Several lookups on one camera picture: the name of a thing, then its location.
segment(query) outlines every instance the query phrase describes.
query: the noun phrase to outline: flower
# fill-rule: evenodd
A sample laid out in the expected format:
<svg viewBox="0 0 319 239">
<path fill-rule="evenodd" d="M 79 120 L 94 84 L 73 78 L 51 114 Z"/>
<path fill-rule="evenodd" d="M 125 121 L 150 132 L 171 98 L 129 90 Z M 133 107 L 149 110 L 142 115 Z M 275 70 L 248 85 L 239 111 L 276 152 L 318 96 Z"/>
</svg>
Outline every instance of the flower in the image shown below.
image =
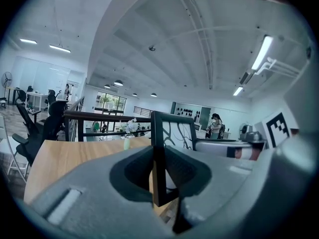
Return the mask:
<svg viewBox="0 0 319 239">
<path fill-rule="evenodd" d="M 121 123 L 121 130 L 126 133 L 136 132 L 138 129 L 138 125 L 135 123 L 137 121 L 136 118 L 129 120 L 128 122 Z"/>
</svg>

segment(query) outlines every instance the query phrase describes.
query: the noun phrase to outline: black railing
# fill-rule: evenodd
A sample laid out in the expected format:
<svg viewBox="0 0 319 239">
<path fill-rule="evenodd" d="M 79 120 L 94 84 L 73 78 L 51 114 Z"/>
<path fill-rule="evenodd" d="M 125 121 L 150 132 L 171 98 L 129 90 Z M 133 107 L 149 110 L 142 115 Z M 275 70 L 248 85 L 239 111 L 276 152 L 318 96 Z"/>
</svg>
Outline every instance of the black railing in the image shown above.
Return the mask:
<svg viewBox="0 0 319 239">
<path fill-rule="evenodd" d="M 141 108 L 141 107 L 134 106 L 134 113 L 150 118 L 152 111 L 148 110 L 148 109 Z"/>
<path fill-rule="evenodd" d="M 131 119 L 134 119 L 134 117 L 129 116 L 116 116 L 116 115 L 104 115 L 104 114 L 95 114 L 95 113 L 84 113 L 84 112 L 78 112 L 78 111 L 71 111 L 70 109 L 67 109 L 64 112 L 64 116 L 66 120 L 77 121 L 77 133 L 78 133 L 78 141 L 83 141 L 85 136 L 105 136 L 105 135 L 119 135 L 119 134 L 125 134 L 125 132 L 112 132 L 112 133 L 84 133 L 84 121 L 105 121 L 105 122 L 128 122 Z M 137 122 L 151 122 L 150 118 L 141 118 L 137 117 Z M 139 132 L 147 132 L 148 130 L 140 130 L 135 133 Z M 67 141 L 74 141 L 73 137 L 66 138 Z"/>
<path fill-rule="evenodd" d="M 65 112 L 64 114 L 68 112 L 80 112 L 82 110 L 84 103 L 84 97 L 81 97 L 78 101 L 76 101 L 74 104 L 72 104 Z M 64 125 L 65 125 L 65 140 L 66 141 L 74 141 L 76 136 L 76 128 L 77 128 L 77 120 L 76 119 L 70 119 L 65 116 L 64 119 Z"/>
</svg>

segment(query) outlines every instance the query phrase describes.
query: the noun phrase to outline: floor fan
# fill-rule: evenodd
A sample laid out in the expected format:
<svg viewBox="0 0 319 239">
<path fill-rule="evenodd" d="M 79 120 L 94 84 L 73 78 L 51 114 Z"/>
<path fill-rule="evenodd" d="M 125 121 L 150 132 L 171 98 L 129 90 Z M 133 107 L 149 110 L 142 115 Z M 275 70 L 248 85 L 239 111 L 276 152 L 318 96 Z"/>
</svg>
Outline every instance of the floor fan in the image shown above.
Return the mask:
<svg viewBox="0 0 319 239">
<path fill-rule="evenodd" d="M 4 87 L 4 98 L 5 98 L 5 89 L 9 87 L 12 83 L 12 74 L 11 72 L 5 72 L 1 78 L 1 84 Z"/>
</svg>

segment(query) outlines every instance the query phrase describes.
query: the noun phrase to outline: fluorescent light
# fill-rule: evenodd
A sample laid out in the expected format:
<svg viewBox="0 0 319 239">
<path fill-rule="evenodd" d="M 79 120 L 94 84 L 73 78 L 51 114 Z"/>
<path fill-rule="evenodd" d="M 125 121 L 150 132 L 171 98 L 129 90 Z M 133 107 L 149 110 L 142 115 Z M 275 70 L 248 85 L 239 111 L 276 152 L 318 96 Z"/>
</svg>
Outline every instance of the fluorescent light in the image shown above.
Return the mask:
<svg viewBox="0 0 319 239">
<path fill-rule="evenodd" d="M 243 89 L 243 87 L 238 87 L 238 89 L 237 89 L 236 92 L 234 93 L 234 96 L 238 95 L 239 92 L 241 92 L 242 89 Z"/>
<path fill-rule="evenodd" d="M 115 81 L 114 84 L 118 86 L 123 86 L 123 82 L 120 80 Z"/>
<path fill-rule="evenodd" d="M 21 42 L 27 42 L 32 44 L 37 44 L 36 41 L 26 40 L 26 39 L 20 39 Z"/>
<path fill-rule="evenodd" d="M 63 49 L 63 48 L 60 48 L 60 47 L 57 47 L 57 46 L 53 46 L 53 45 L 49 45 L 49 46 L 50 46 L 50 48 L 53 48 L 53 49 L 56 49 L 56 50 L 62 50 L 62 51 L 71 53 L 71 51 L 67 50 L 67 49 Z"/>
<path fill-rule="evenodd" d="M 265 36 L 263 45 L 261 46 L 261 49 L 259 51 L 259 54 L 255 60 L 255 63 L 253 64 L 252 68 L 253 70 L 257 70 L 260 66 L 260 63 L 263 61 L 271 43 L 273 42 L 273 38 L 271 36 Z"/>
</svg>

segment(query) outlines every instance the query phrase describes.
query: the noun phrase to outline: glass wall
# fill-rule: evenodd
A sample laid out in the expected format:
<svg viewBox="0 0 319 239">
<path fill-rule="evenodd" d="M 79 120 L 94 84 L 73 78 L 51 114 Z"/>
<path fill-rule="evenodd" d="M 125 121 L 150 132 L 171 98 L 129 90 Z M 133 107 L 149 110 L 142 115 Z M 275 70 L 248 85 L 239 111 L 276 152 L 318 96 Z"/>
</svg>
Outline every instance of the glass wall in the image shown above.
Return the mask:
<svg viewBox="0 0 319 239">
<path fill-rule="evenodd" d="M 95 101 L 94 113 L 96 114 L 105 114 L 105 115 L 117 115 L 123 116 L 125 108 L 126 98 L 119 96 L 98 92 Z M 106 123 L 106 131 L 114 132 L 120 126 L 119 122 L 108 122 Z"/>
</svg>

